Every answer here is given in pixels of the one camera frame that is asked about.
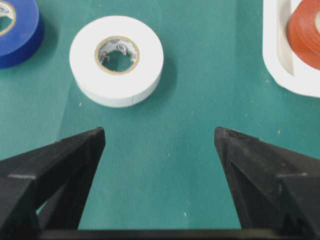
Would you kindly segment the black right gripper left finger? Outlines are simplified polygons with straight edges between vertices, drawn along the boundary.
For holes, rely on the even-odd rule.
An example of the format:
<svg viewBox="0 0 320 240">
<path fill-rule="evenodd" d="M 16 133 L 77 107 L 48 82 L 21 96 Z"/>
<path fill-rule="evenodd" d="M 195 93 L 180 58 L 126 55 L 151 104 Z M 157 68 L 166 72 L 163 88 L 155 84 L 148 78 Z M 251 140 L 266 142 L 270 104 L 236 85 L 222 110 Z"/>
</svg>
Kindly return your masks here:
<svg viewBox="0 0 320 240">
<path fill-rule="evenodd" d="M 77 229 L 104 148 L 97 127 L 3 159 L 1 236 Z"/>
</svg>

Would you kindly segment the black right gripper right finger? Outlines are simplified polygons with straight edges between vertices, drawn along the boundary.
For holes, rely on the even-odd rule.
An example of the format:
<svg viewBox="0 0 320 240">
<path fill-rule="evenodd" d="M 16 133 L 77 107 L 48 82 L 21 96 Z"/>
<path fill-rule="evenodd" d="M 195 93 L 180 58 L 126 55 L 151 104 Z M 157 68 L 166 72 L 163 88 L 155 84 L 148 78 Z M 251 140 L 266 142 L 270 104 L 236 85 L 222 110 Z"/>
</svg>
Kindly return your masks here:
<svg viewBox="0 0 320 240">
<path fill-rule="evenodd" d="M 214 146 L 242 228 L 319 236 L 317 158 L 221 126 Z"/>
</svg>

